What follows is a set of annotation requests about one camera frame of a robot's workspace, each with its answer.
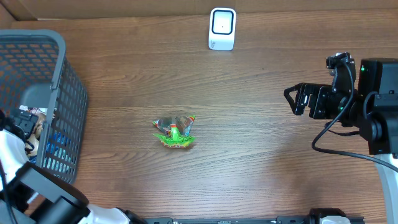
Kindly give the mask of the blue snack bar wrapper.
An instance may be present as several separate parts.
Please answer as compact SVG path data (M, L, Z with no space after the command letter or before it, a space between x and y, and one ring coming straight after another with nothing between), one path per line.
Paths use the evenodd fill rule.
M42 165L57 172L74 174L76 152L72 141L62 133L55 133L52 137L49 137Z

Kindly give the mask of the green snack bag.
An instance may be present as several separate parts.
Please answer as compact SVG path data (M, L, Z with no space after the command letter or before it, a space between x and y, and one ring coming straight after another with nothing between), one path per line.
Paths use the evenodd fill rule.
M162 134L154 134L165 147L186 148L195 141L190 134L195 115L169 116L152 122Z

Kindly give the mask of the beige cookie bag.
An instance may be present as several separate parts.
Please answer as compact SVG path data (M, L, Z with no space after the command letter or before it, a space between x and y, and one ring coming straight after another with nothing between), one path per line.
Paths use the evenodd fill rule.
M28 107L25 105L20 105L20 110L26 111L32 115L37 117L37 121L35 122L35 126L33 128L32 133L27 138L27 142L25 144L25 152L28 157L34 157L38 153L39 149L39 142L40 142L40 135L41 132L44 130L44 121L47 117L47 108L35 108L35 107Z

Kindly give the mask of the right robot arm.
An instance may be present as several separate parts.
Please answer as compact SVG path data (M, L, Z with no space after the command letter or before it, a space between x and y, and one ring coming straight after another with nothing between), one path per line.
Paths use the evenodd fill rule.
M325 119L312 149L326 154L355 157L375 164L382 184L386 218L397 223L397 59L365 58L359 68L348 52L326 58L333 76L330 85L299 83L284 90L293 114L310 108L313 119ZM356 127L349 136L368 142L369 154L323 149L318 140L336 123Z

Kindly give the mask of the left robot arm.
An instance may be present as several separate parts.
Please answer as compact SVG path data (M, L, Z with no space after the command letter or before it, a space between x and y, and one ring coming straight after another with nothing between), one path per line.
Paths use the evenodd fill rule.
M74 186L29 162L25 132L1 113L1 222L145 223L130 210L102 208Z

